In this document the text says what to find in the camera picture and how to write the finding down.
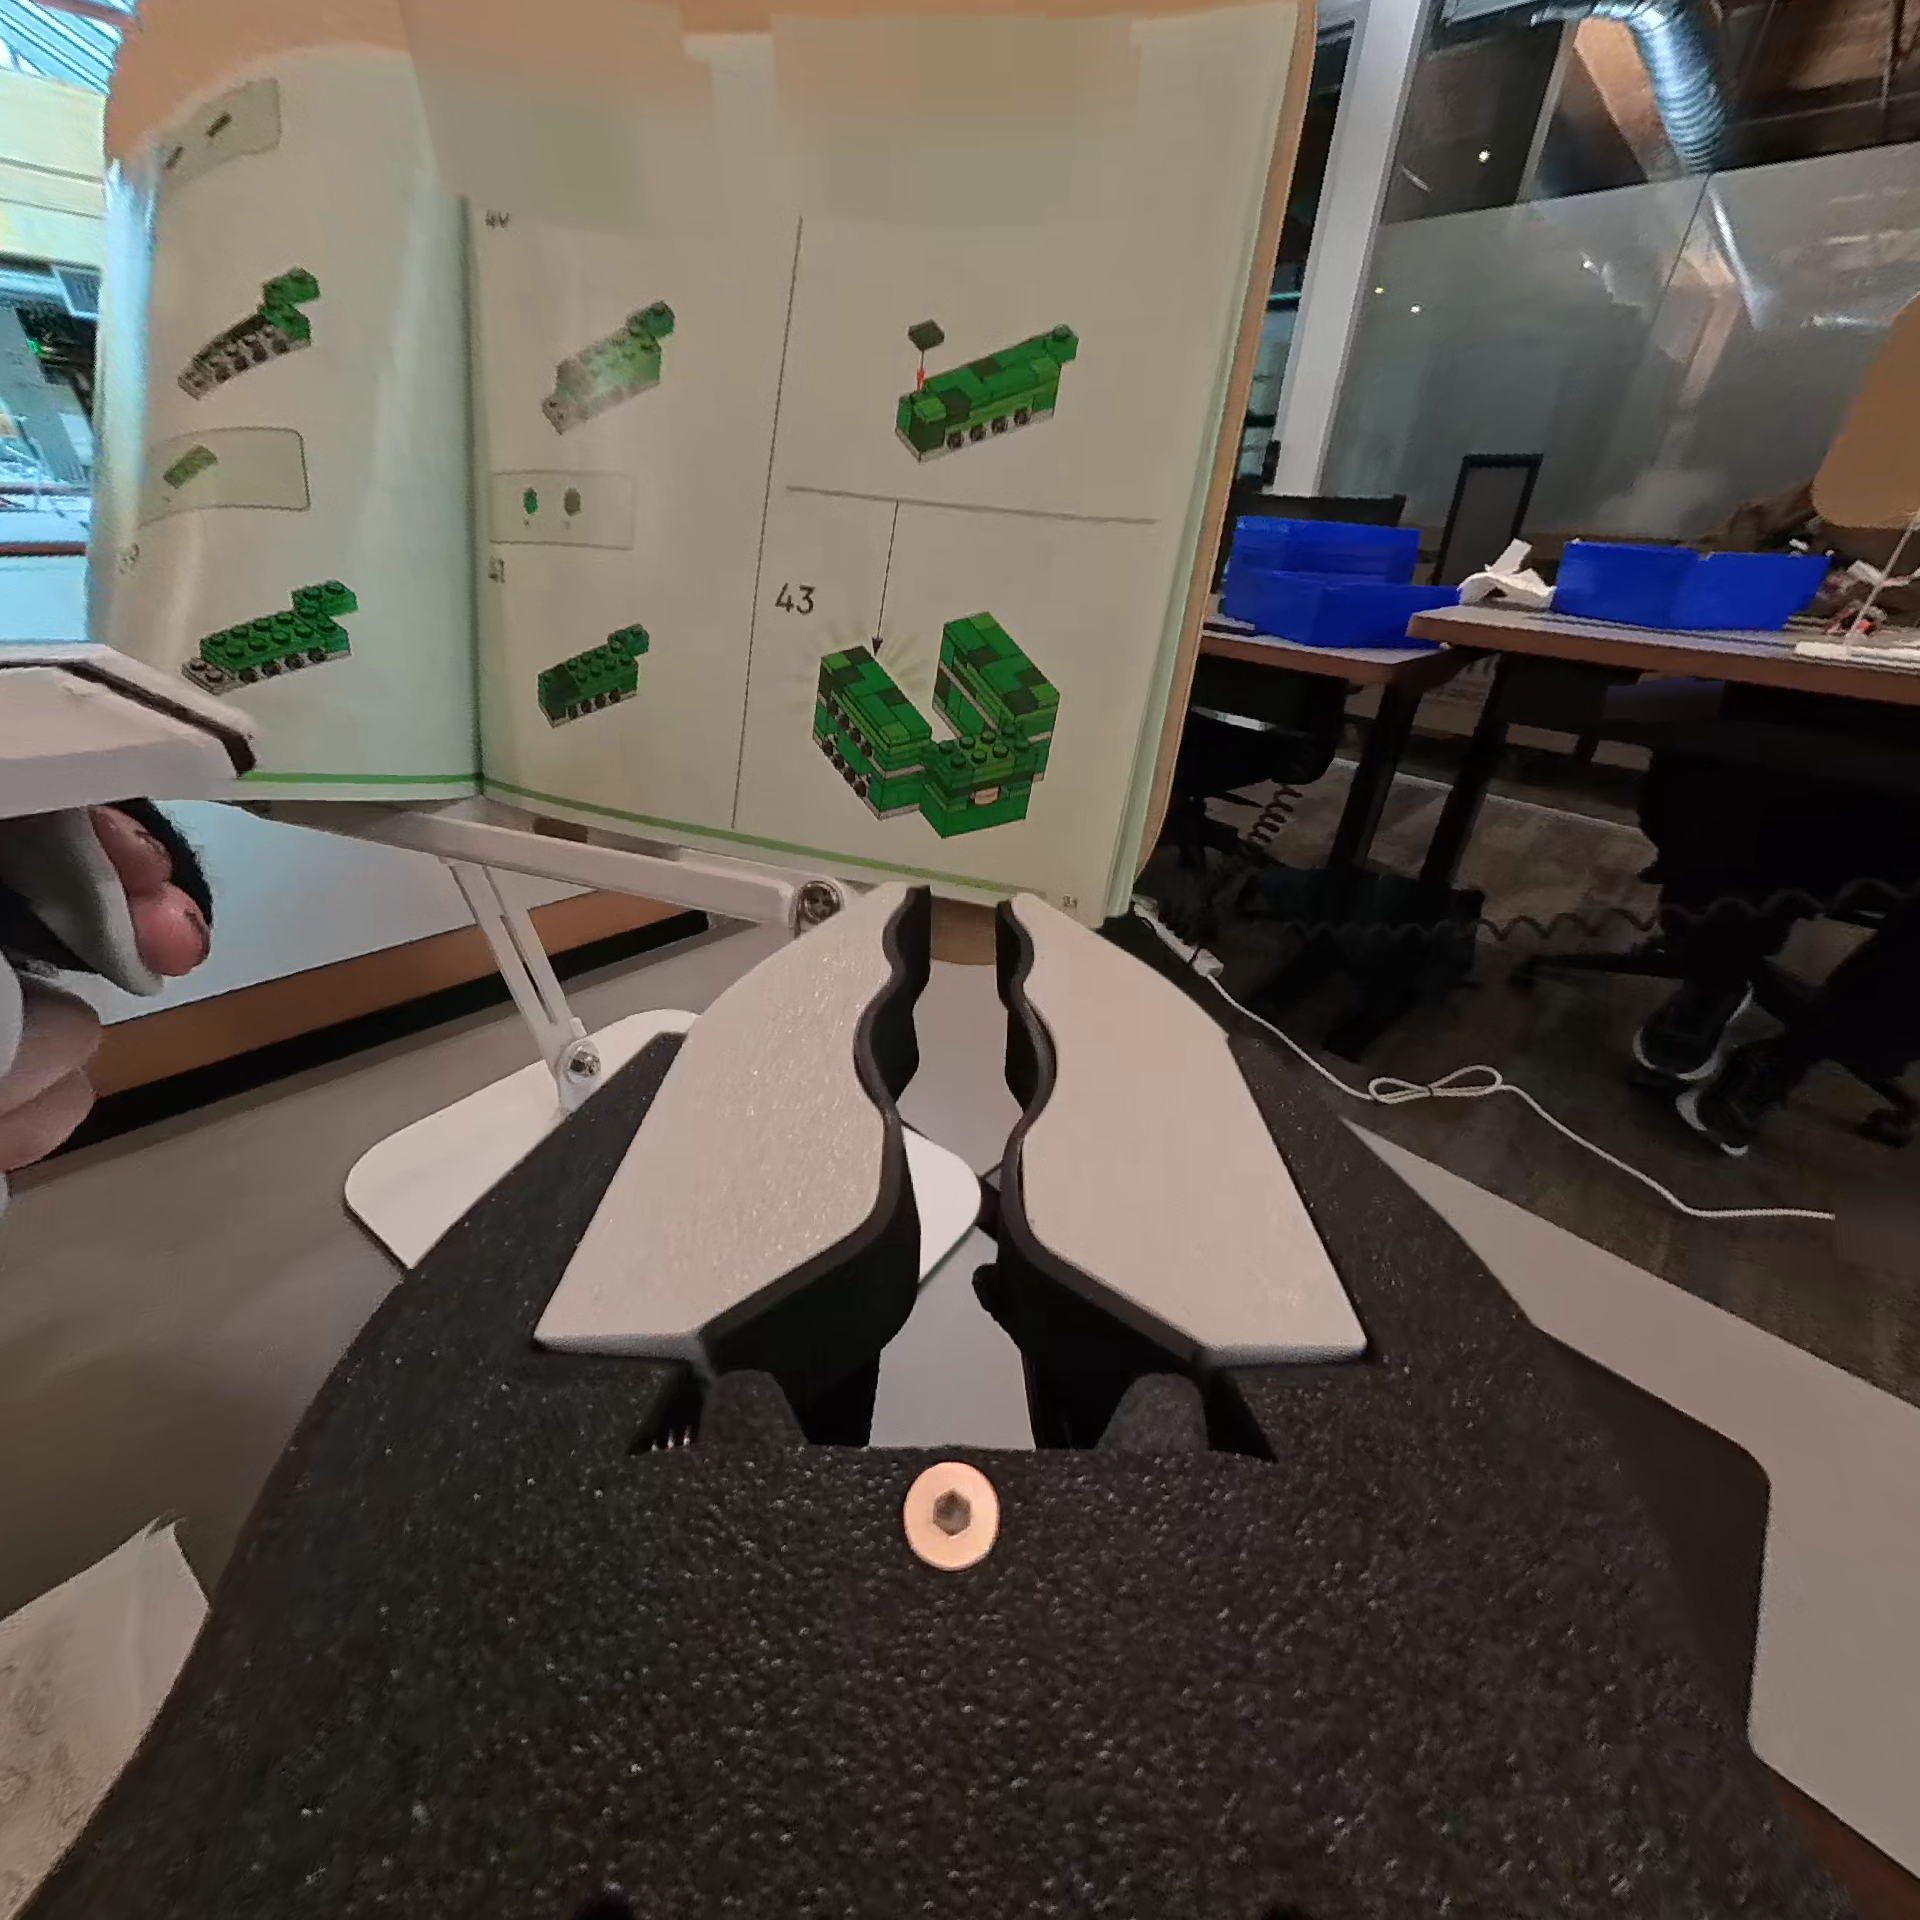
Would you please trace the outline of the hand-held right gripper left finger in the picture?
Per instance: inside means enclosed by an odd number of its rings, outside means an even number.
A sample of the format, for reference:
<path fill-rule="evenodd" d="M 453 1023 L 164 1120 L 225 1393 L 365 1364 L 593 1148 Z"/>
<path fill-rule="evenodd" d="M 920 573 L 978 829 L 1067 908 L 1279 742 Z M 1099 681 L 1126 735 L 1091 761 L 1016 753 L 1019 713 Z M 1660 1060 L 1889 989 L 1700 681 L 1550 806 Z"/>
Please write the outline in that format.
<path fill-rule="evenodd" d="M 533 1331 L 540 1350 L 763 1372 L 813 1444 L 874 1434 L 923 1283 L 899 1092 L 928 891 L 882 882 L 689 1029 Z"/>

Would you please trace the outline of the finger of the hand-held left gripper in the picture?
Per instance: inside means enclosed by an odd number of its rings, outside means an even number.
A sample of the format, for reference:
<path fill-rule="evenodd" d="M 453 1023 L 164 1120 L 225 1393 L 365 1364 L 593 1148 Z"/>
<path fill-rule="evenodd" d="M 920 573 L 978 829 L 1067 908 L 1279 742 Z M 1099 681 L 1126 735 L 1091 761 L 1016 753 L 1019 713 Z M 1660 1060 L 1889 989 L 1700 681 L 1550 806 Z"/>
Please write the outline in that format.
<path fill-rule="evenodd" d="M 208 803 L 246 775 L 246 732 L 122 691 L 2 692 L 2 816 Z"/>
<path fill-rule="evenodd" d="M 254 756 L 254 723 L 246 712 L 225 705 L 198 682 L 171 678 L 115 647 L 88 640 L 7 640 L 2 643 L 2 668 L 64 671 L 82 682 L 112 691 L 140 710 L 217 735 L 231 759 Z"/>

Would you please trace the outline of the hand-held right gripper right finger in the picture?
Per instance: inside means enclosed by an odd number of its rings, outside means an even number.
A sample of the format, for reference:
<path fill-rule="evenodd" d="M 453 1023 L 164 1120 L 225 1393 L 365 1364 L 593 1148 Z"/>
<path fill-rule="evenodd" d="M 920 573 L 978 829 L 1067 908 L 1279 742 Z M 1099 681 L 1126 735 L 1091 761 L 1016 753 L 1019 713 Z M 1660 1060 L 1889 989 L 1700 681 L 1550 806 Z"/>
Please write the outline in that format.
<path fill-rule="evenodd" d="M 1067 911 L 998 906 L 1004 1077 L 981 1303 L 1022 1353 L 1041 1449 L 1094 1449 L 1142 1380 L 1186 1380 L 1199 1437 L 1265 1452 L 1237 1378 L 1343 1369 L 1369 1336 L 1229 1033 Z"/>

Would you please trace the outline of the brick-printed white paper bag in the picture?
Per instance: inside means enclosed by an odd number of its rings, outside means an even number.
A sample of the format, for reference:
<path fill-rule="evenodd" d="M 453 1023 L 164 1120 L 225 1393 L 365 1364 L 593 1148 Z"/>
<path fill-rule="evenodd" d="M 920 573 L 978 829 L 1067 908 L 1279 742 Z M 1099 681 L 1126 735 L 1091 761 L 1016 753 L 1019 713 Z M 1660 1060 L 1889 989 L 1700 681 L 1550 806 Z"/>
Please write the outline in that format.
<path fill-rule="evenodd" d="M 158 1521 L 2 1622 L 2 1916 L 107 1801 L 206 1621 L 179 1522 Z"/>

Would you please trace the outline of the grey office desk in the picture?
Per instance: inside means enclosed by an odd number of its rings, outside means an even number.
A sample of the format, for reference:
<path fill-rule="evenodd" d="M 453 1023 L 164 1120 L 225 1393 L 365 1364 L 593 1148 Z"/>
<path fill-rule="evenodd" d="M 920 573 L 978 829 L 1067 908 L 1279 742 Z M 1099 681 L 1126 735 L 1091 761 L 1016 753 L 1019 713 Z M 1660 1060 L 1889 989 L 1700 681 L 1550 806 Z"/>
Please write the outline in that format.
<path fill-rule="evenodd" d="M 1427 891 L 1457 885 L 1516 718 L 1530 662 L 1570 662 L 1613 673 L 1741 682 L 1877 706 L 1917 706 L 1914 667 L 1892 665 L 1885 655 L 1804 657 L 1784 632 L 1668 632 L 1499 606 L 1420 611 L 1409 622 L 1406 632 L 1468 659 L 1497 659 L 1488 703 L 1420 866 L 1419 881 Z"/>
<path fill-rule="evenodd" d="M 1374 853 L 1425 696 L 1451 682 L 1465 667 L 1465 653 L 1425 640 L 1355 653 L 1299 644 L 1211 616 L 1201 624 L 1187 696 L 1187 723 L 1199 728 L 1199 744 L 1180 747 L 1179 791 L 1199 797 L 1206 788 L 1194 775 L 1201 770 L 1261 770 L 1257 742 L 1317 742 L 1311 723 L 1333 713 L 1334 698 L 1307 692 L 1308 682 L 1344 692 L 1375 691 L 1380 703 L 1325 866 L 1327 879 L 1357 881 Z"/>

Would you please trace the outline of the black framed sign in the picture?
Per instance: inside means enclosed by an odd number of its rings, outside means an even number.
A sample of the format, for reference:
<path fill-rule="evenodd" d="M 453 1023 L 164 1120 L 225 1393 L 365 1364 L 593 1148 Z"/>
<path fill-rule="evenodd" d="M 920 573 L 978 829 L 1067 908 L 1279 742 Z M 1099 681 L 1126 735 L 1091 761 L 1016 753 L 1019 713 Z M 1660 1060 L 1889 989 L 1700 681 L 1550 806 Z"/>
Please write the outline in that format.
<path fill-rule="evenodd" d="M 1437 546 L 1434 586 L 1463 586 L 1521 541 L 1541 464 L 1539 453 L 1470 453 L 1461 460 Z"/>

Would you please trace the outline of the long blue plastic bin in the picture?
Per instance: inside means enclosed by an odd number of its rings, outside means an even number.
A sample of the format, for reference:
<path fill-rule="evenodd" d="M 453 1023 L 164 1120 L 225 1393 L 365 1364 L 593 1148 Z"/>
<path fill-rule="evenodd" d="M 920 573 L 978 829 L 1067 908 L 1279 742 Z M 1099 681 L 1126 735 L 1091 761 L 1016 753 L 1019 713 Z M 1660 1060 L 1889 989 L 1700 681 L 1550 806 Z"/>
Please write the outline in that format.
<path fill-rule="evenodd" d="M 1696 552 L 1687 546 L 1572 541 L 1551 611 L 1658 632 L 1779 632 L 1825 586 L 1817 552 Z"/>

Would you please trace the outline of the wooden book stand board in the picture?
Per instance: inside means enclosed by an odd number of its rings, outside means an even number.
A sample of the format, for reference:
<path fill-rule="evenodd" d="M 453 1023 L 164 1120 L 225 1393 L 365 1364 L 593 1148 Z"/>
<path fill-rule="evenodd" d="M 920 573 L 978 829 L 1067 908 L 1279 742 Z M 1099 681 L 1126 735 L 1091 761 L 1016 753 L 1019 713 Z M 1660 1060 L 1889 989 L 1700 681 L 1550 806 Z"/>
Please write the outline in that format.
<path fill-rule="evenodd" d="M 1892 322 L 1811 484 L 1814 511 L 1859 533 L 1917 517 L 1917 299 Z"/>

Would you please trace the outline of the silver flexible duct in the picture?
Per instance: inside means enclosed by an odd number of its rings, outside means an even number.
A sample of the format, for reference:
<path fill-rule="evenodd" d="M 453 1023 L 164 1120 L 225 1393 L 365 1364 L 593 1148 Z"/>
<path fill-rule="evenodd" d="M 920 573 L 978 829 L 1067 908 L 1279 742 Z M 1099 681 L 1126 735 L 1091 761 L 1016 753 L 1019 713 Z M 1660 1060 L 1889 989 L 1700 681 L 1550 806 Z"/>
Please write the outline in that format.
<path fill-rule="evenodd" d="M 1795 53 L 1790 4 L 1608 2 L 1576 29 L 1607 120 L 1650 177 L 1779 158 L 1776 120 Z"/>

